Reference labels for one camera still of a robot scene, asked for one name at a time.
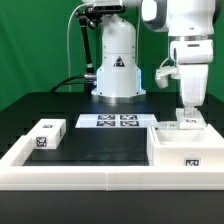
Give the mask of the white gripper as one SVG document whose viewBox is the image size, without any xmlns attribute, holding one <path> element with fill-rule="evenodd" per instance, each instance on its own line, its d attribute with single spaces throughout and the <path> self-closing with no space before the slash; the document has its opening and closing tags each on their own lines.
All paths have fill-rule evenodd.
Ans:
<svg viewBox="0 0 224 224">
<path fill-rule="evenodd" d="M 194 107 L 204 102 L 209 63 L 213 61 L 213 41 L 172 41 L 170 57 L 180 74 L 184 115 L 192 117 Z"/>
</svg>

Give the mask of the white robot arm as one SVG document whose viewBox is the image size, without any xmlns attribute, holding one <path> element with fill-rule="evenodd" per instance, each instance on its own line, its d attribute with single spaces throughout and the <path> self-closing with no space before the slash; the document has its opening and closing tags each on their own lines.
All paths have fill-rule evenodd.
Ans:
<svg viewBox="0 0 224 224">
<path fill-rule="evenodd" d="M 166 32 L 173 66 L 156 71 L 161 88 L 170 77 L 180 81 L 182 113 L 192 117 L 203 104 L 209 63 L 213 61 L 214 23 L 222 0 L 82 0 L 87 5 L 87 24 L 102 26 L 102 64 L 97 70 L 99 100 L 130 101 L 146 93 L 141 86 L 136 62 L 136 30 L 120 14 L 128 8 L 140 9 L 145 26 Z"/>
</svg>

